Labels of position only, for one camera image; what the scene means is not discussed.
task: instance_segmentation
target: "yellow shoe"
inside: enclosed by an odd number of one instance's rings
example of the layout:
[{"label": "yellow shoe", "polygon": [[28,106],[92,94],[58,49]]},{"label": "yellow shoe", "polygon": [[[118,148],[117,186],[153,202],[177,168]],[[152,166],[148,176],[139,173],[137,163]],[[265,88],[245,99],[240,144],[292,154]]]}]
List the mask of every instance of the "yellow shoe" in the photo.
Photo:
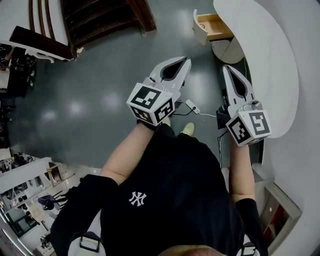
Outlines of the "yellow shoe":
[{"label": "yellow shoe", "polygon": [[169,127],[171,127],[171,122],[170,122],[169,117],[165,117],[165,118],[162,120],[161,123],[163,123],[163,124],[168,125]]},{"label": "yellow shoe", "polygon": [[189,136],[192,136],[194,134],[194,132],[195,132],[195,125],[193,122],[187,123],[182,131],[183,134],[186,134]]}]

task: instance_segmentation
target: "person's chin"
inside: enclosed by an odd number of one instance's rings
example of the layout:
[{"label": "person's chin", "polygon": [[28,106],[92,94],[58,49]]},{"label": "person's chin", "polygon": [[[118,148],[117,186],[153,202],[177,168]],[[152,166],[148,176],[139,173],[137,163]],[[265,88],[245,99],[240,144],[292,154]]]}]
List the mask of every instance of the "person's chin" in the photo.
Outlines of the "person's chin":
[{"label": "person's chin", "polygon": [[177,245],[166,249],[158,256],[224,256],[206,245]]}]

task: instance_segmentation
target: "black cable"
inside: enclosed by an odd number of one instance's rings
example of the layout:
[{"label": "black cable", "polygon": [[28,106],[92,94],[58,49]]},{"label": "black cable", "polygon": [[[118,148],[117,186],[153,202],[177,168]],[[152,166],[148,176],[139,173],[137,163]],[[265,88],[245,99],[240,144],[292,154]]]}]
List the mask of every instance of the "black cable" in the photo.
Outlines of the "black cable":
[{"label": "black cable", "polygon": [[222,157],[221,157],[221,138],[228,133],[229,130],[226,130],[221,136],[217,138],[218,140],[218,148],[219,148],[219,160],[220,160],[220,169],[222,168]]},{"label": "black cable", "polygon": [[187,116],[187,115],[189,115],[192,111],[194,111],[196,109],[196,107],[194,106],[192,109],[191,109],[191,111],[190,112],[188,112],[188,113],[186,113],[186,114],[173,114],[174,116]]}]

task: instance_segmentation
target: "gray wall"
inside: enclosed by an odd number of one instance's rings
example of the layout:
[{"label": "gray wall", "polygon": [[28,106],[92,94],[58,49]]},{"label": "gray wall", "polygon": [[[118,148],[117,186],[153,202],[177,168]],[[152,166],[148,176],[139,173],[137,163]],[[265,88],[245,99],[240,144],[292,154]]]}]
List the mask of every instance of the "gray wall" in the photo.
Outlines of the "gray wall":
[{"label": "gray wall", "polygon": [[276,19],[293,49],[299,103],[289,132],[267,139],[264,166],[303,211],[276,256],[311,255],[320,241],[320,4],[317,0],[256,0]]}]

